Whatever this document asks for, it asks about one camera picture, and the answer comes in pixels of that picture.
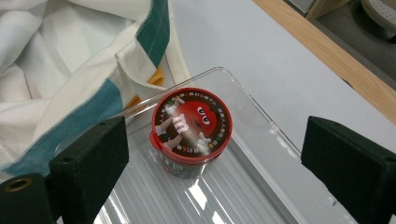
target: metal grommet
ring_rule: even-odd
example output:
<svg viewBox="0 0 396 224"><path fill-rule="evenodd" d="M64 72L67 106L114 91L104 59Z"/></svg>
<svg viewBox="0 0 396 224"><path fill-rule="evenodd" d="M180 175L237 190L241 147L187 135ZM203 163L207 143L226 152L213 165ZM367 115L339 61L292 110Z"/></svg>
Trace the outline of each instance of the metal grommet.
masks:
<svg viewBox="0 0 396 224"><path fill-rule="evenodd" d="M24 189L32 184L31 178L17 178L6 184L4 190L6 192L15 192Z"/></svg>

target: container lid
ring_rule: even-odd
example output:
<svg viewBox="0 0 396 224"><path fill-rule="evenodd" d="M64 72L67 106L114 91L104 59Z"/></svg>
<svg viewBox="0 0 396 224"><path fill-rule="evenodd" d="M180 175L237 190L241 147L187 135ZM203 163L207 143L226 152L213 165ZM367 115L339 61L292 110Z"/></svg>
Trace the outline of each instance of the container lid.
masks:
<svg viewBox="0 0 396 224"><path fill-rule="evenodd" d="M197 88L170 92L152 117L151 144L169 159L203 164L216 158L231 137L230 112L219 97Z"/></svg>

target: clear plastic tray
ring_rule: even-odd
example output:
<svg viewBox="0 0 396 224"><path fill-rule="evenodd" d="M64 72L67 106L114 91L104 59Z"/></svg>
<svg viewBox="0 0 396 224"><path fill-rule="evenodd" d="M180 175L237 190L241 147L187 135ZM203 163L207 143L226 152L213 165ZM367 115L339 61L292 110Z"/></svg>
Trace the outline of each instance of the clear plastic tray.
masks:
<svg viewBox="0 0 396 224"><path fill-rule="evenodd" d="M149 141L169 91L216 94L233 117L224 152L195 179L169 175ZM130 162L95 223L354 223L300 161L300 150L224 68L211 69L124 111Z"/></svg>

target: cartoon eyes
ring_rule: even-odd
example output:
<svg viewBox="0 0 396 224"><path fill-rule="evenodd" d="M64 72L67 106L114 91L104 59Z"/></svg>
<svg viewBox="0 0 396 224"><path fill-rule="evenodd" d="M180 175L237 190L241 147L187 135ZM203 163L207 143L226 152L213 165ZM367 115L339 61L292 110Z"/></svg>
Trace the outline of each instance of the cartoon eyes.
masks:
<svg viewBox="0 0 396 224"><path fill-rule="evenodd" d="M197 111L198 111L198 114L203 115L203 117L202 117L202 122L203 122L204 124L206 124L206 125L209 125L210 122L209 122L209 119L208 119L207 116L206 116L205 111L204 111L200 106L198 106Z"/></svg>

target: tote bag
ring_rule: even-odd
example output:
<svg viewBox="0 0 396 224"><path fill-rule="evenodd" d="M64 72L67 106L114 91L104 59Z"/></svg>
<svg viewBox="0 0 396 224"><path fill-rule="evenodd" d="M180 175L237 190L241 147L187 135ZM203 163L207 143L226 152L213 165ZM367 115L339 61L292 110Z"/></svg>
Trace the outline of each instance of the tote bag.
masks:
<svg viewBox="0 0 396 224"><path fill-rule="evenodd" d="M0 182L49 173L70 135L190 77L166 0L0 2Z"/></svg>

